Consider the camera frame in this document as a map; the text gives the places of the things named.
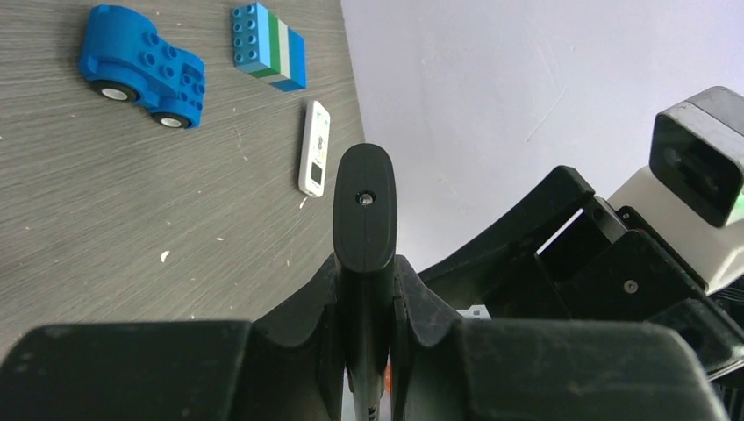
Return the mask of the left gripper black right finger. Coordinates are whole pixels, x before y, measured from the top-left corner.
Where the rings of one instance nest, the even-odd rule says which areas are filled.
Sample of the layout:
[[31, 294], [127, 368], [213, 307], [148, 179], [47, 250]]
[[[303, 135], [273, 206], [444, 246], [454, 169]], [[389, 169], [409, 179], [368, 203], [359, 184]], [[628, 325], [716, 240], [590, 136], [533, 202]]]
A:
[[396, 257], [396, 420], [724, 420], [692, 349], [648, 323], [467, 319]]

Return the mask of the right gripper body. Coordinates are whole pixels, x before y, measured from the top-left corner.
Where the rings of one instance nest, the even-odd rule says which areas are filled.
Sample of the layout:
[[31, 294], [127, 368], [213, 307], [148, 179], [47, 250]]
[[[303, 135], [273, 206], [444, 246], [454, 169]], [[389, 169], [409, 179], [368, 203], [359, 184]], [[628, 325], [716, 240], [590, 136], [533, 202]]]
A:
[[743, 318], [634, 207], [610, 206], [579, 172], [551, 170], [501, 218], [420, 273], [455, 308], [496, 318], [650, 322], [676, 331], [709, 378], [743, 381]]

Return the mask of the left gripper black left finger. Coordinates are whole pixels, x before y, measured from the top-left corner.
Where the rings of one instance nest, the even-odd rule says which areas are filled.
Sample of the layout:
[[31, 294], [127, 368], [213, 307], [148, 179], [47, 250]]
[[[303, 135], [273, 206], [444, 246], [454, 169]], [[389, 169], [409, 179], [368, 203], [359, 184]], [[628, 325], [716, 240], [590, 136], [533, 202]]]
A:
[[4, 420], [336, 420], [343, 352], [330, 256], [262, 318], [43, 325], [1, 366]]

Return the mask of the orange battery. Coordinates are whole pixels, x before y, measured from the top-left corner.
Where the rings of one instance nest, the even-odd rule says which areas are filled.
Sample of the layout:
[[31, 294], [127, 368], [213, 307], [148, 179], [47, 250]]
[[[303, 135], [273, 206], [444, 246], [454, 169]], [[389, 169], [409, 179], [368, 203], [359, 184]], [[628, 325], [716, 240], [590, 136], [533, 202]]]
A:
[[392, 373], [390, 364], [386, 365], [384, 370], [384, 392], [390, 395], [392, 391]]

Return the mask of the white air conditioner remote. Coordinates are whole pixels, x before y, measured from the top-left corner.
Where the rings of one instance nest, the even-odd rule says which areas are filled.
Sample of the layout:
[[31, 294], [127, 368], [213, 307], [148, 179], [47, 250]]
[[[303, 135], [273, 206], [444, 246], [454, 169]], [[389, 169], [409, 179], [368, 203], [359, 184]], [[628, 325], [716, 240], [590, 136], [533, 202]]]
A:
[[325, 191], [330, 123], [330, 114], [320, 102], [307, 104], [297, 182], [310, 197], [322, 197]]

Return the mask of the black remote control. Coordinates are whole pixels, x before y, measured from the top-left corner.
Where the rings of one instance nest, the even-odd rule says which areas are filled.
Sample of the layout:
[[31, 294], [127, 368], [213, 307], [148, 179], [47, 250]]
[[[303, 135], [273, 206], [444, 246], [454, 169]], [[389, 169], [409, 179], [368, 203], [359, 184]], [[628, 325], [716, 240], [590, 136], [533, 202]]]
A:
[[341, 340], [354, 413], [377, 420], [390, 345], [397, 196], [388, 154], [374, 144], [341, 157], [333, 198], [333, 251]]

